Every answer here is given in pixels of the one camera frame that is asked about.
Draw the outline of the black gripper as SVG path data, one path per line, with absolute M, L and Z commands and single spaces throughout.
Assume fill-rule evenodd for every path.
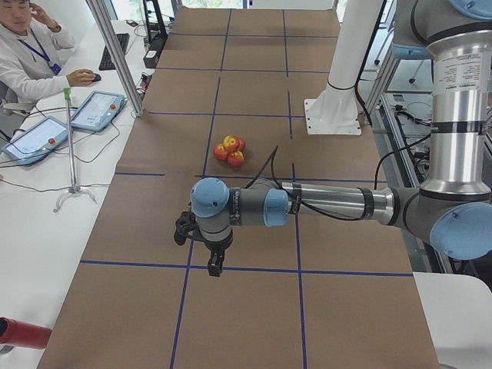
M 221 235 L 217 241 L 205 240 L 206 248 L 211 252 L 208 260 L 208 274 L 211 277 L 220 277 L 222 274 L 224 253 L 231 246 L 233 231 L 231 229 L 225 235 Z

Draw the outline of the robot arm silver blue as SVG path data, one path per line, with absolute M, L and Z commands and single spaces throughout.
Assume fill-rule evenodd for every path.
M 482 180 L 491 59 L 489 1 L 399 1 L 393 50 L 434 61 L 430 169 L 419 188 L 337 188 L 256 177 L 244 188 L 204 178 L 174 240 L 203 243 L 219 276 L 233 227 L 282 226 L 291 214 L 375 220 L 410 232 L 457 260 L 491 250 L 490 188 Z

